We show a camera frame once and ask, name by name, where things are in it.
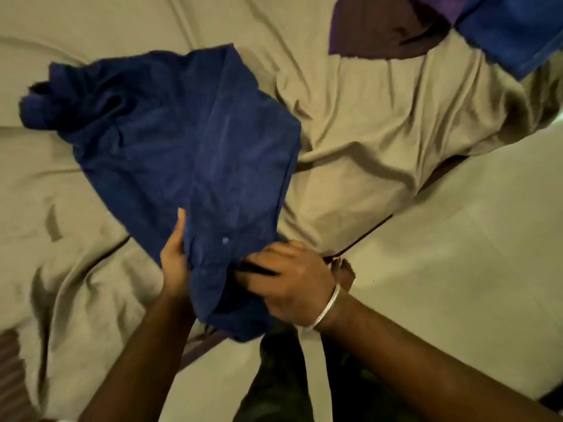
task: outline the dark pants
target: dark pants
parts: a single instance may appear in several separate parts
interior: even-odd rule
[[[280,325],[266,334],[260,359],[258,374],[233,422],[313,422],[297,330]]]

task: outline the hand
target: hand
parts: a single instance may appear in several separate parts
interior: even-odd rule
[[[160,262],[164,273],[162,291],[175,297],[187,297],[190,272],[187,269],[184,254],[184,229],[186,227],[186,211],[178,209],[178,221],[172,235],[160,252]]]
[[[277,272],[272,277],[238,272],[240,284],[264,298],[268,311],[282,321],[310,326],[327,306],[336,283],[322,257],[301,241],[273,243],[246,259]]]

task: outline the left hand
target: left hand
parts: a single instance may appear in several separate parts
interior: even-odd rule
[[[160,252],[160,262],[164,273],[162,291],[175,297],[187,297],[190,271],[184,253],[184,229],[186,210],[178,209],[178,220],[172,235]]]

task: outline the right hand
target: right hand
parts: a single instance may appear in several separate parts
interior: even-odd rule
[[[264,298],[271,315],[292,324],[313,324],[336,287],[333,273],[322,257],[301,241],[273,243],[245,260],[279,274],[272,277],[238,272],[236,278]]]

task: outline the blue cloth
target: blue cloth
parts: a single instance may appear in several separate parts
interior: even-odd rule
[[[228,267],[278,240],[301,147],[299,121],[258,90],[232,45],[150,52],[76,68],[53,63],[20,117],[57,130],[110,212],[159,263],[177,218],[198,318],[240,341],[272,324]]]
[[[563,47],[563,0],[468,0],[455,28],[521,80]]]

